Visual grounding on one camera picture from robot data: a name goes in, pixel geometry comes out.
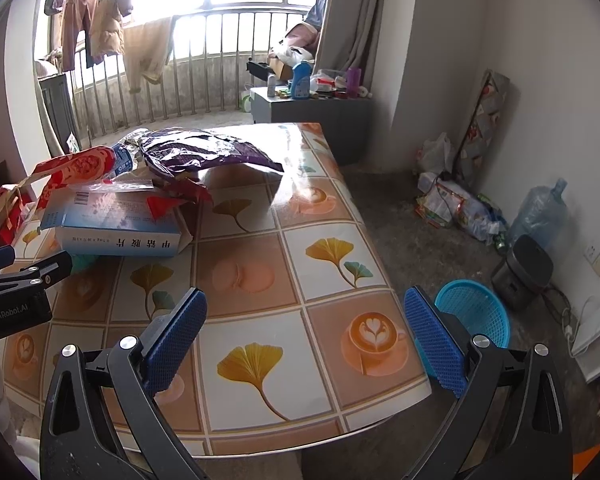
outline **blue plastic basket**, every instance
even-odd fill
[[[487,287],[472,280],[447,283],[436,296],[436,307],[441,312],[456,316],[469,334],[484,334],[500,348],[509,345],[511,328],[509,318],[498,297]],[[427,374],[436,376],[416,339],[416,348]]]

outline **floor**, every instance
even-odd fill
[[[94,144],[112,144],[137,127],[209,128],[251,123],[243,112],[199,113],[167,121],[133,126],[97,138]],[[499,261],[492,247],[452,229],[437,230],[413,211],[417,194],[410,174],[367,174],[345,169],[349,189],[399,294],[420,285],[434,298],[451,280],[467,278],[489,285]],[[520,314],[510,313],[511,348],[528,349],[544,342],[557,365],[571,422],[574,452],[600,442],[596,417],[600,380],[587,386],[573,359],[568,357],[558,324],[538,301]],[[432,381],[432,395],[372,430],[302,452],[305,480],[331,478],[401,478],[425,449],[454,402],[453,395]],[[25,434],[39,432],[39,420],[14,406],[16,426]]]

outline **snack wrapper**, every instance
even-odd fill
[[[152,172],[170,182],[170,189],[196,200],[210,199],[206,188],[195,182],[199,171],[242,162],[283,171],[282,164],[250,142],[225,134],[165,128],[146,133],[139,140]]]
[[[95,146],[83,152],[56,156],[40,162],[31,175],[21,181],[18,186],[28,186],[51,175],[38,200],[36,216],[39,216],[40,211],[49,202],[53,190],[61,189],[69,184],[88,184],[101,180],[112,170],[115,161],[115,152],[107,146]]]

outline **orange object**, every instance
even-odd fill
[[[161,218],[167,214],[168,211],[174,207],[181,206],[186,200],[181,198],[170,198],[168,196],[149,196],[146,199],[146,204],[149,206],[151,216],[154,220]]]
[[[600,451],[600,444],[573,455],[573,473],[580,474]]]

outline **cardboard box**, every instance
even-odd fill
[[[154,220],[146,203],[152,194],[58,189],[51,195],[40,228],[55,227],[56,241],[73,254],[175,256],[181,241],[187,237],[190,241],[190,235],[177,208]]]
[[[273,69],[273,72],[276,73],[276,77],[280,79],[280,81],[289,81],[294,78],[293,68],[284,64],[277,57],[269,59],[269,66]]]

